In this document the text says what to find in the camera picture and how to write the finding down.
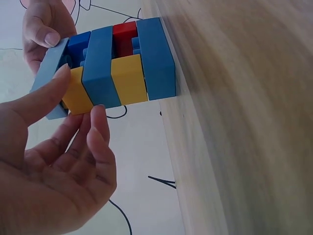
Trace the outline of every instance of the blue block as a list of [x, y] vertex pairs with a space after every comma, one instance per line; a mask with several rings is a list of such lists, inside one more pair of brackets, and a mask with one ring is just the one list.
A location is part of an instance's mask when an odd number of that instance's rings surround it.
[[176, 96], [175, 63], [159, 18], [136, 22], [149, 100]]
[[92, 103], [106, 108], [121, 105], [111, 77], [112, 43], [113, 26], [91, 32], [82, 79]]
[[83, 57], [84, 57], [84, 59], [86, 59], [87, 50], [88, 50], [88, 48], [83, 49]]
[[139, 38], [138, 37], [135, 37], [135, 38], [132, 38], [132, 45], [133, 45], [133, 49], [139, 49]]
[[[59, 63], [67, 44], [68, 38], [62, 39], [56, 47], [52, 47], [47, 51], [44, 60], [40, 64], [40, 68], [30, 92], [39, 89], [51, 81], [54, 73], [59, 68]], [[51, 120], [65, 118], [67, 114], [68, 110], [65, 110], [60, 104], [58, 104], [46, 117]]]
[[86, 32], [72, 36], [69, 39], [67, 53], [72, 58], [73, 68], [79, 67], [80, 62], [85, 60], [83, 51], [88, 47], [89, 38], [90, 32]]
[[64, 64], [68, 64], [70, 68], [73, 67], [72, 58], [69, 55], [63, 55], [61, 57], [58, 67], [61, 67]]
[[133, 50], [133, 55], [137, 55], [137, 54], [140, 55], [140, 49], [134, 49]]

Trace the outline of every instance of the black line drawing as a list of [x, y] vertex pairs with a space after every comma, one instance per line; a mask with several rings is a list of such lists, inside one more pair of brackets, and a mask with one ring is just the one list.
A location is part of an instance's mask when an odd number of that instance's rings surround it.
[[159, 178], [156, 178], [156, 177], [153, 177], [153, 176], [150, 176], [150, 175], [148, 175], [148, 178], [152, 179], [152, 180], [155, 180], [155, 181], [158, 181], [158, 182], [160, 182], [162, 184], [165, 184], [165, 185], [167, 185], [169, 187], [172, 187], [172, 188], [176, 189], [176, 185], [175, 185], [176, 182], [175, 181], [163, 180], [163, 179], [159, 179]]
[[93, 7], [97, 7], [97, 8], [106, 10], [106, 11], [111, 11], [111, 12], [113, 12], [113, 13], [120, 14], [120, 15], [122, 15], [122, 16], [127, 16], [129, 19], [130, 19], [130, 18], [134, 18], [134, 19], [142, 20], [141, 18], [139, 18], [139, 12], [140, 12], [140, 10], [138, 11], [137, 17], [134, 17], [134, 16], [130, 16], [130, 15], [124, 14], [124, 13], [122, 13], [122, 12], [110, 10], [110, 9], [105, 8], [105, 7], [102, 7], [102, 6], [97, 6], [97, 5], [93, 5], [93, 4], [90, 4], [90, 6], [91, 6], [91, 7], [92, 7], [92, 6], [93, 6]]
[[131, 224], [130, 224], [129, 219], [127, 218], [126, 214], [125, 214], [125, 213], [123, 212], [123, 210], [122, 210], [117, 204], [115, 204], [112, 200], [109, 200], [109, 202], [110, 202], [113, 206], [115, 206], [115, 207], [123, 214], [123, 216], [124, 216], [124, 218], [125, 218], [125, 220], [126, 220], [126, 222], [127, 222], [127, 224], [128, 224], [129, 234], [130, 234], [130, 235], [133, 235], [132, 227], [131, 227]]
[[121, 116], [117, 116], [117, 117], [110, 117], [110, 116], [107, 116], [107, 118], [110, 118], [110, 119], [118, 119], [118, 118], [124, 117], [124, 116], [127, 114], [127, 111], [128, 111], [126, 105], [124, 105], [124, 108], [125, 108], [125, 113], [122, 114]]
[[19, 48], [0, 48], [0, 50], [22, 50]]

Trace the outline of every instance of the plastic block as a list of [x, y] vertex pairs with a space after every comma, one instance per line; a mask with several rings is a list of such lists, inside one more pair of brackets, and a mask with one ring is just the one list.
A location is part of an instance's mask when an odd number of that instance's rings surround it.
[[133, 54], [132, 38], [137, 37], [136, 22], [127, 22], [113, 26], [113, 40], [115, 57], [124, 57]]
[[121, 105], [111, 77], [112, 32], [112, 26], [91, 32], [83, 72], [83, 85], [92, 103], [106, 108]]
[[63, 56], [61, 57], [58, 67], [61, 67], [61, 66], [64, 65], [64, 64], [68, 64], [68, 66], [69, 66], [70, 68], [73, 67], [72, 58], [71, 58], [69, 55], [63, 55]]
[[67, 52], [72, 58], [73, 68], [79, 67], [80, 62], [85, 60], [84, 49], [88, 47], [89, 38], [90, 38], [90, 32], [86, 32], [86, 33], [81, 33], [81, 34], [72, 36], [69, 39]]
[[88, 48], [83, 49], [83, 57], [84, 57], [84, 59], [86, 59], [87, 50], [88, 50]]
[[70, 71], [70, 83], [62, 101], [73, 115], [90, 112], [93, 105], [82, 84], [83, 67]]
[[140, 49], [133, 50], [133, 55], [140, 55]]
[[137, 21], [149, 100], [176, 95], [175, 63], [159, 18]]
[[139, 38], [138, 37], [132, 38], [132, 44], [134, 50], [139, 49]]
[[[33, 92], [40, 87], [44, 86], [54, 76], [54, 73], [59, 67], [60, 59], [63, 56], [64, 50], [68, 44], [68, 38], [62, 39], [55, 47], [50, 48], [44, 60], [41, 62], [38, 73], [35, 77], [35, 81], [30, 92]], [[46, 117], [51, 119], [65, 118], [68, 111], [65, 110], [61, 104], [58, 104]]]
[[113, 59], [111, 75], [122, 105], [148, 101], [140, 55]]

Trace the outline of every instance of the wooden surface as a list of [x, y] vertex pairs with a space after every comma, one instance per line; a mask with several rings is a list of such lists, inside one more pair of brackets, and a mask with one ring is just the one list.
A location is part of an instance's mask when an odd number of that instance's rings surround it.
[[179, 96], [161, 101], [187, 235], [313, 234], [313, 2], [143, 0]]

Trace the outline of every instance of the fingernail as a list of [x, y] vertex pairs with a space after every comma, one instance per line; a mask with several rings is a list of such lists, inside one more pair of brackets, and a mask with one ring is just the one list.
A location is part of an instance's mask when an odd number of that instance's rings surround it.
[[59, 77], [59, 76], [56, 76], [56, 74], [59, 73], [59, 72], [62, 73], [63, 70], [67, 70], [67, 69], [69, 69], [68, 64], [63, 64], [63, 65], [56, 71], [56, 73], [54, 74], [54, 76], [53, 76], [52, 79], [55, 79], [55, 78]]
[[48, 33], [45, 36], [45, 43], [51, 47], [55, 47], [60, 41], [60, 35], [58, 33]]

